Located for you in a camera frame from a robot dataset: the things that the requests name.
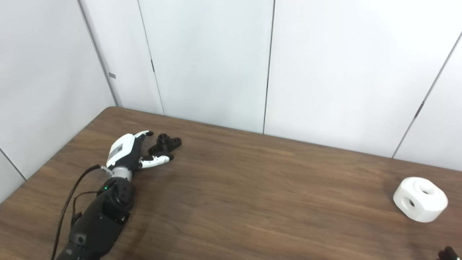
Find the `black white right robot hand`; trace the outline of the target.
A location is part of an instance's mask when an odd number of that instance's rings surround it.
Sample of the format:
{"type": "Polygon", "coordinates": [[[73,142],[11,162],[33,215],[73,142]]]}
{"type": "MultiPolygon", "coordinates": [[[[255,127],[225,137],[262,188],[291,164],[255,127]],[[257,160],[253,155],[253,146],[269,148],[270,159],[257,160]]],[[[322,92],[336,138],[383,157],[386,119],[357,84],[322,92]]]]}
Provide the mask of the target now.
{"type": "Polygon", "coordinates": [[[462,258],[457,252],[451,247],[447,246],[443,250],[438,252],[437,260],[461,260],[462,258]]]}

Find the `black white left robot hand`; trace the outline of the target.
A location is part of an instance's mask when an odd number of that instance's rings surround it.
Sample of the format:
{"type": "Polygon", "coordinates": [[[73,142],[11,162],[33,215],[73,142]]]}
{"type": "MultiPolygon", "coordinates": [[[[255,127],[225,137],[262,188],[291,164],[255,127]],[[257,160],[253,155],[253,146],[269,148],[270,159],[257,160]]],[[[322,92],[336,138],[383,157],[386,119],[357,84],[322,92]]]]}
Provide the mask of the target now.
{"type": "Polygon", "coordinates": [[[123,167],[135,173],[139,169],[153,168],[173,161],[172,154],[149,155],[143,157],[141,150],[146,136],[152,136],[152,131],[141,131],[136,134],[125,134],[116,140],[109,150],[106,167],[114,171],[123,167]]]}

